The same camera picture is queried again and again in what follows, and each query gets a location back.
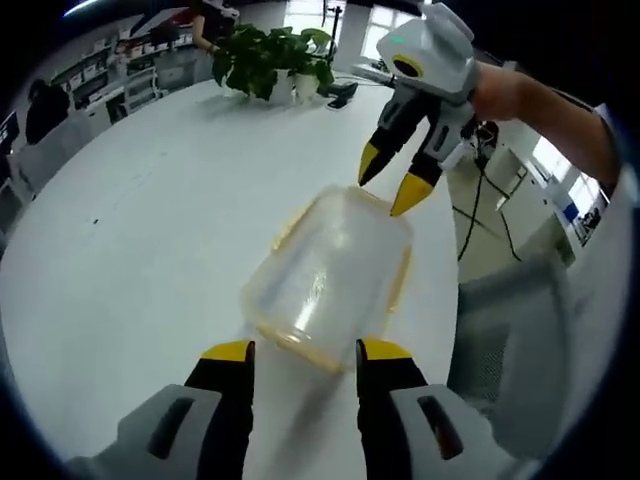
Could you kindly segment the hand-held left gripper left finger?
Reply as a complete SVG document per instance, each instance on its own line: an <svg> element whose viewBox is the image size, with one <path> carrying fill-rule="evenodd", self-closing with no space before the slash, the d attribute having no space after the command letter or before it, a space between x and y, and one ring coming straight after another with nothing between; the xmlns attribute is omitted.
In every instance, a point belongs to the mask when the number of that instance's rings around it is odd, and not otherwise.
<svg viewBox="0 0 640 480"><path fill-rule="evenodd" d="M183 384L123 417L116 440L68 461L73 479L240 479L253 429L255 342L216 345Z"/></svg>

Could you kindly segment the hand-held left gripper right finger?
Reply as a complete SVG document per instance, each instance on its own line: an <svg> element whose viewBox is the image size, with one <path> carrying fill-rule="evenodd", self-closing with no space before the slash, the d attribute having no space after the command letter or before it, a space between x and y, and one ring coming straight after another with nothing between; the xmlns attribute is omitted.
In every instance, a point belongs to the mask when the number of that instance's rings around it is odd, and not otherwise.
<svg viewBox="0 0 640 480"><path fill-rule="evenodd" d="M516 460L481 413L429 384L410 352L356 342L357 426L368 479L510 479Z"/></svg>

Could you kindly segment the person's right hand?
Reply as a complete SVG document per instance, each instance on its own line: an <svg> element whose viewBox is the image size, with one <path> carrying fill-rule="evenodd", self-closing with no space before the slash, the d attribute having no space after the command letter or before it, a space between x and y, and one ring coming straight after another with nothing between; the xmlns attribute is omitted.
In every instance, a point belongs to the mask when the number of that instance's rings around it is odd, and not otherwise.
<svg viewBox="0 0 640 480"><path fill-rule="evenodd" d="M478 82L471 100L477 116L490 121L517 118L522 75L483 62L478 67Z"/></svg>

